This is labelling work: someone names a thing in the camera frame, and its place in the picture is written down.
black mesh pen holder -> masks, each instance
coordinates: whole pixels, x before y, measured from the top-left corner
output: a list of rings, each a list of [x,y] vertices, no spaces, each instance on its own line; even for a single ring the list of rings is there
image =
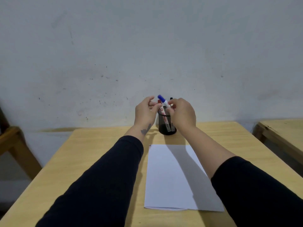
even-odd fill
[[[158,110],[159,114],[159,132],[163,135],[173,135],[177,132],[177,129],[171,122],[169,112],[164,108],[165,115],[161,114],[161,109]]]

white paper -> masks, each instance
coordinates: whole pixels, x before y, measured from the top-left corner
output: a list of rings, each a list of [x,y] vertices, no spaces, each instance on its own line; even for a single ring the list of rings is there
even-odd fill
[[[224,211],[189,145],[151,145],[144,207],[158,210]]]

person's right hand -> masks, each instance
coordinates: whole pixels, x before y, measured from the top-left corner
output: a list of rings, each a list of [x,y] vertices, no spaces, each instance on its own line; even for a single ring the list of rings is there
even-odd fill
[[[182,133],[188,128],[196,127],[195,110],[185,99],[171,99],[169,104],[173,104],[173,108],[167,108],[171,116],[171,121],[175,127]]]

person's left hand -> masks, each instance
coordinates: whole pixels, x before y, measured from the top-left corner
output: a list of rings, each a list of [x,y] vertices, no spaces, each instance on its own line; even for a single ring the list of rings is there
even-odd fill
[[[141,103],[136,106],[134,126],[138,126],[147,133],[150,127],[154,124],[157,111],[162,106],[161,103],[152,102],[154,96],[146,97]]]

wrist tattoo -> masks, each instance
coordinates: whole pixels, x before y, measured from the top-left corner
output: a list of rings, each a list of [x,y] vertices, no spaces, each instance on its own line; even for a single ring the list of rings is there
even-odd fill
[[[141,130],[142,135],[146,135],[151,127],[152,127],[152,124],[150,123],[149,126],[147,127],[147,129]]]

